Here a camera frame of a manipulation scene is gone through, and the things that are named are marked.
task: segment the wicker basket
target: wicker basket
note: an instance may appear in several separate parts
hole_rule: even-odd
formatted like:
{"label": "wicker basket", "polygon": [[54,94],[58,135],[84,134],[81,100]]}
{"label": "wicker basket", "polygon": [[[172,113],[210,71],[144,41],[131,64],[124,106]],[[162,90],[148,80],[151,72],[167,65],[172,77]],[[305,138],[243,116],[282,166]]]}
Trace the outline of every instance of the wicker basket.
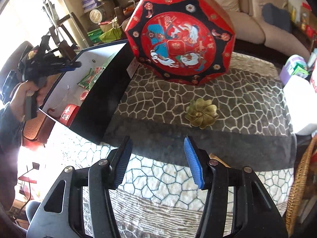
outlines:
{"label": "wicker basket", "polygon": [[310,158],[316,145],[317,135],[313,137],[312,141],[310,142],[310,145],[303,154],[303,157],[296,171],[296,176],[291,188],[291,192],[289,194],[285,219],[286,228],[289,236],[291,236],[294,231],[298,208],[304,195]]}

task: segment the dark blue sleeve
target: dark blue sleeve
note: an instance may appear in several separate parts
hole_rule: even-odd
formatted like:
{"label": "dark blue sleeve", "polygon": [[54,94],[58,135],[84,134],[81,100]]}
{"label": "dark blue sleeve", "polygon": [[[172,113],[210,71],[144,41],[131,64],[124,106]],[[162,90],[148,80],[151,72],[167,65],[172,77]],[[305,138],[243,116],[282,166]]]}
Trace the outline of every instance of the dark blue sleeve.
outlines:
{"label": "dark blue sleeve", "polygon": [[17,183],[17,159],[24,123],[13,115],[9,104],[0,110],[0,203],[10,210]]}

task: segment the person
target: person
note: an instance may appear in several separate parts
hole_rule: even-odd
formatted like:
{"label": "person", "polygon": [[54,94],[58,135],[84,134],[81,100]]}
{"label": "person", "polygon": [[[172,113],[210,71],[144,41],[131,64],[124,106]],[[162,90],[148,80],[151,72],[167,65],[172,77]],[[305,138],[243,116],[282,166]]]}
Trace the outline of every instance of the person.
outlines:
{"label": "person", "polygon": [[36,101],[40,106],[51,85],[49,80],[41,89],[32,81],[22,83],[11,102],[0,111],[0,203],[5,211],[10,210],[15,199],[14,187],[17,184],[17,159],[22,143],[25,98],[38,91]]}

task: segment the white label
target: white label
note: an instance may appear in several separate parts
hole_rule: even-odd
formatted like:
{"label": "white label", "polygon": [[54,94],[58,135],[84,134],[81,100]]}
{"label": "white label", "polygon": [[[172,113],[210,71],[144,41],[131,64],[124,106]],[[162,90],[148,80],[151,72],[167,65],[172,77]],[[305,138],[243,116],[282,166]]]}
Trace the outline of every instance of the white label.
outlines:
{"label": "white label", "polygon": [[132,79],[134,73],[136,72],[137,68],[139,67],[140,63],[137,61],[137,59],[134,57],[126,71],[128,72],[130,79]]}

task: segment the open black storage box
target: open black storage box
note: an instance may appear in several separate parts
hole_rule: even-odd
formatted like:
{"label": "open black storage box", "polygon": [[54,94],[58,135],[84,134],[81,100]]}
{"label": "open black storage box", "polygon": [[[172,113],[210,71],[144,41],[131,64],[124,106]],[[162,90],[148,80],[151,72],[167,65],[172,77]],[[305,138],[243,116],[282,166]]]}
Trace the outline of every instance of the open black storage box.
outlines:
{"label": "open black storage box", "polygon": [[[79,96],[84,89],[80,90],[77,83],[90,68],[101,67],[113,53],[117,54],[100,75],[86,99],[81,102]],[[47,114],[49,108],[55,108],[53,114],[58,116],[68,104],[81,104],[69,129],[95,144],[100,144],[139,63],[127,40],[87,48],[74,60],[82,62],[81,68],[59,76],[47,94],[41,110]]]}

